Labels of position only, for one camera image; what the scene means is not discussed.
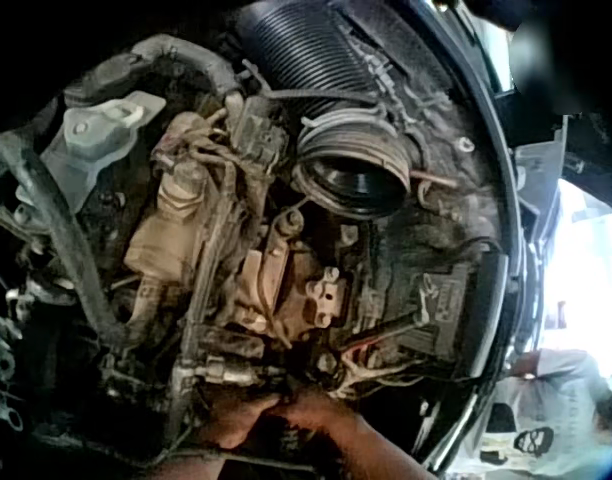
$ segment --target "car engine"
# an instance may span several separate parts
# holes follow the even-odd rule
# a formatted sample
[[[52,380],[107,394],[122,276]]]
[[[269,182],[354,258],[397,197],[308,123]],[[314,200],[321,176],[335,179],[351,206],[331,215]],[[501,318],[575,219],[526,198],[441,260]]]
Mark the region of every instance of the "car engine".
[[[0,429],[147,464],[213,384],[477,379],[509,221],[478,125],[377,2],[256,2],[98,65],[0,135]]]

